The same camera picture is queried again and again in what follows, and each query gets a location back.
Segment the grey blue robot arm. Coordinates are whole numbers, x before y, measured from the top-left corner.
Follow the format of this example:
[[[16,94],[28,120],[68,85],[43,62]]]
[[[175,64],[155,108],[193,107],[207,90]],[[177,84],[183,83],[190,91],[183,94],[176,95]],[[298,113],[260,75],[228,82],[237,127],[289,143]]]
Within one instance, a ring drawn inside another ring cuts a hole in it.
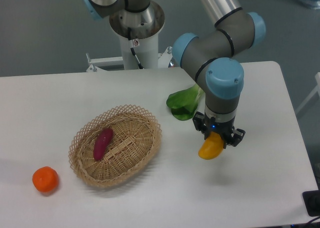
[[[238,0],[200,0],[215,30],[205,38],[192,33],[174,43],[176,64],[205,93],[204,113],[193,123],[205,137],[217,133],[224,146],[237,146],[245,132],[234,127],[244,86],[244,70],[234,55],[260,43],[266,35],[264,20],[243,11]],[[158,34],[165,23],[162,8],[152,0],[83,0],[90,15],[109,24],[120,40],[124,68],[151,69],[158,65]]]

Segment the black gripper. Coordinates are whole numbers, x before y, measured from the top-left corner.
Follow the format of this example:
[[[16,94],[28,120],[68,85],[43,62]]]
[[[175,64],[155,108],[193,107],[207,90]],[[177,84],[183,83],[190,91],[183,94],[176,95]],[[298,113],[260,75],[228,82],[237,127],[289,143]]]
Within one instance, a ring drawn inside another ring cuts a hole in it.
[[[207,139],[212,132],[224,138],[224,149],[226,149],[227,146],[236,147],[246,133],[242,129],[234,129],[235,116],[236,110],[227,114],[218,114],[211,110],[206,110],[204,114],[197,111],[192,121],[195,129],[204,135],[204,139]]]

